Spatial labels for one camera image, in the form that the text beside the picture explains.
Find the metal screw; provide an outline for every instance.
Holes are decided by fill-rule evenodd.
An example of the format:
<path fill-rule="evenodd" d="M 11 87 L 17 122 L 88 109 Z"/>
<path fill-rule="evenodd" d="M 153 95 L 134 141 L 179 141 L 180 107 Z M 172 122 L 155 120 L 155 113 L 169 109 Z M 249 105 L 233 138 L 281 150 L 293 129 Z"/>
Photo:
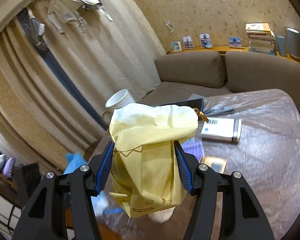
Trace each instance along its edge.
<path fill-rule="evenodd" d="M 235 172 L 233 173 L 233 176 L 234 176 L 235 178 L 237 178 L 237 179 L 240 179 L 242 175 L 241 175 L 240 172 L 235 171 Z"/>
<path fill-rule="evenodd" d="M 201 171 L 206 171 L 206 170 L 208 169 L 208 166 L 205 165 L 205 164 L 200 164 L 200 165 L 199 165 L 199 169 L 200 169 Z"/>
<path fill-rule="evenodd" d="M 50 171 L 46 174 L 47 179 L 52 179 L 53 177 L 54 177 L 54 173 L 52 171 Z"/>
<path fill-rule="evenodd" d="M 88 171 L 89 170 L 89 166 L 88 165 L 82 165 L 80 167 L 80 171 Z"/>

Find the white cylinder speaker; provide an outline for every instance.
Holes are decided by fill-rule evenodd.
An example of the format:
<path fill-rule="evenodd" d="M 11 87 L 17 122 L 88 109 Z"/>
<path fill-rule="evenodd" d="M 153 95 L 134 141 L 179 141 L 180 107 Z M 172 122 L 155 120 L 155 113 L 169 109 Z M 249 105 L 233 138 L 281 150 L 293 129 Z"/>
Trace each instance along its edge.
<path fill-rule="evenodd" d="M 300 33 L 292 28 L 287 28 L 290 55 L 294 60 L 300 61 Z"/>

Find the white cup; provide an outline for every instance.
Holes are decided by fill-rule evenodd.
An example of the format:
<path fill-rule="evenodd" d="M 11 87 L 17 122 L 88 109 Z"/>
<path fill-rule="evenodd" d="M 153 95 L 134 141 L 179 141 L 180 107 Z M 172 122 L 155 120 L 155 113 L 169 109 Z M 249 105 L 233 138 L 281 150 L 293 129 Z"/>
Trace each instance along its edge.
<path fill-rule="evenodd" d="M 128 89 L 122 89 L 111 96 L 105 104 L 106 112 L 102 115 L 103 121 L 109 125 L 115 109 L 119 109 L 128 104 L 135 103 L 134 98 Z"/>

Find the orange keychain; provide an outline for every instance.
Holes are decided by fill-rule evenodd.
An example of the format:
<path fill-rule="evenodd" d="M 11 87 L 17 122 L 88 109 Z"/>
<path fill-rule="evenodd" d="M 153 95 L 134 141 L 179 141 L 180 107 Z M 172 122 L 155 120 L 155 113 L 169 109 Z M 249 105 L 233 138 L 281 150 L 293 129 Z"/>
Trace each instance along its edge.
<path fill-rule="evenodd" d="M 197 116 L 201 117 L 204 121 L 209 122 L 209 119 L 198 108 L 193 108 Z"/>

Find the photograph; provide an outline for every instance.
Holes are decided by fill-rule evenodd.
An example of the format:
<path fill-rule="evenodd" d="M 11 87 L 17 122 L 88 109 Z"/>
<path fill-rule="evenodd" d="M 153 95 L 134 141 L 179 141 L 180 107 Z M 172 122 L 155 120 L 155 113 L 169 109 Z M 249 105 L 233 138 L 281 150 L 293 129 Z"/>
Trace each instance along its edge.
<path fill-rule="evenodd" d="M 241 47 L 241 38 L 229 38 L 230 47 Z"/>
<path fill-rule="evenodd" d="M 200 36 L 200 40 L 201 40 L 201 46 L 203 48 L 211 48 L 212 47 L 210 35 L 208 33 L 200 34 L 199 36 Z"/>
<path fill-rule="evenodd" d="M 185 50 L 193 49 L 193 43 L 191 36 L 183 37 L 183 43 L 185 45 Z"/>
<path fill-rule="evenodd" d="M 180 52 L 182 51 L 181 48 L 181 42 L 180 41 L 174 41 L 171 43 L 172 52 Z"/>

